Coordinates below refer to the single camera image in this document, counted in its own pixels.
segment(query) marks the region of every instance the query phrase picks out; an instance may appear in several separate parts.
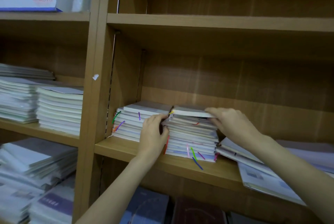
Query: purple band on book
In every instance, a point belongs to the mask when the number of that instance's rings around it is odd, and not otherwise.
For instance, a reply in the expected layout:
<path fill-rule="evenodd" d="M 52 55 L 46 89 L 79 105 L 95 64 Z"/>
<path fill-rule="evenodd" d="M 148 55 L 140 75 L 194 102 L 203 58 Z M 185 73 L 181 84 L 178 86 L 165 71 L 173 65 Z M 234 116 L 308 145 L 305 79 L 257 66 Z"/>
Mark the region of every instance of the purple band on book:
<path fill-rule="evenodd" d="M 54 193 L 46 194 L 44 197 L 40 198 L 38 202 L 53 210 L 72 216 L 73 201 L 64 199 Z"/>

